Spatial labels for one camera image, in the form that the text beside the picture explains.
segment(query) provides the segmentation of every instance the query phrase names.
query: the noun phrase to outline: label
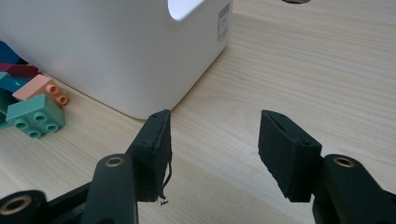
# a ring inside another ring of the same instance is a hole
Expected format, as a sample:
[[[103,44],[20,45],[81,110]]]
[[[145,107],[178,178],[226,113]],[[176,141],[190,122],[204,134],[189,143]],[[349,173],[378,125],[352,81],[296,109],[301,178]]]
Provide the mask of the label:
[[[230,23],[230,3],[228,3],[227,6],[225,6],[219,12],[219,21],[218,21],[219,44],[221,44],[221,42],[227,37],[229,23]]]

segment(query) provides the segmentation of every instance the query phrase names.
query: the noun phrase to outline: lego stud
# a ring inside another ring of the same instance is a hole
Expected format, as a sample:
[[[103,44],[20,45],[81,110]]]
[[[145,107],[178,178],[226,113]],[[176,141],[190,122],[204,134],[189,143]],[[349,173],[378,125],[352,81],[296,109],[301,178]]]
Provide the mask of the lego stud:
[[[47,120],[47,114],[41,111],[35,112],[33,118],[36,122],[42,123]]]
[[[67,104],[67,101],[68,101],[69,99],[68,99],[67,96],[65,96],[65,95],[59,95],[59,96],[57,96],[57,97],[55,98],[55,100],[56,100],[56,102],[58,102],[58,104],[60,104],[60,105],[65,105],[65,104]]]
[[[38,138],[38,137],[41,136],[41,132],[39,130],[37,130],[37,129],[29,130],[29,132],[27,132],[27,134],[31,138]]]
[[[344,166],[347,168],[352,168],[355,166],[355,163],[347,158],[343,157],[336,157],[333,159],[335,163],[337,163],[340,166]]]
[[[26,119],[16,119],[14,125],[17,129],[25,129],[28,126]]]
[[[27,207],[31,202],[32,197],[27,194],[10,199],[0,207],[0,215],[9,216],[18,213]]]
[[[46,92],[49,92],[49,93],[52,94],[52,95],[58,93],[58,91],[59,91],[59,88],[58,88],[57,86],[55,86],[55,85],[49,84],[49,85],[46,87]]]
[[[123,158],[113,157],[113,158],[109,159],[108,161],[106,161],[106,166],[115,167],[115,166],[121,165],[122,163],[123,163]]]
[[[55,132],[59,129],[58,124],[56,124],[55,122],[50,122],[46,125],[46,129],[49,132]]]

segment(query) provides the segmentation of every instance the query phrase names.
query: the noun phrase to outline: white box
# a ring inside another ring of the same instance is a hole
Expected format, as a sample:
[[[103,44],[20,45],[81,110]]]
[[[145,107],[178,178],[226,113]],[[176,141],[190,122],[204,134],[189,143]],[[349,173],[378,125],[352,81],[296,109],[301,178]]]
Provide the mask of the white box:
[[[1,0],[0,39],[122,113],[172,109],[224,49],[233,0]]]

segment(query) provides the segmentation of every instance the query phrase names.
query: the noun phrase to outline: wooden table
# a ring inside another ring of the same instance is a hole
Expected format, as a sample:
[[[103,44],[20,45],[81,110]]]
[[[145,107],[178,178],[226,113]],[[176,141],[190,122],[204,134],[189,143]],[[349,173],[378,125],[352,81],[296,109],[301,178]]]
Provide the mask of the wooden table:
[[[169,203],[140,203],[140,222],[314,223],[312,204],[284,199],[260,160],[262,109],[396,192],[395,12],[390,0],[234,0],[228,47],[173,110]],[[144,123],[63,87],[71,101],[59,132],[0,131],[0,198],[41,189],[51,200],[90,181]]]

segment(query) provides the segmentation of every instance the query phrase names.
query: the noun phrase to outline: red lego brick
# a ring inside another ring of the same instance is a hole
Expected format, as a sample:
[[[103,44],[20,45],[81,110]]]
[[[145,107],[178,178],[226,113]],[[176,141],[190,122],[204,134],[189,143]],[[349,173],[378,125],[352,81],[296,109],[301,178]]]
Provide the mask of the red lego brick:
[[[0,63],[0,72],[7,72],[13,77],[34,78],[38,74],[38,68],[33,65]]]

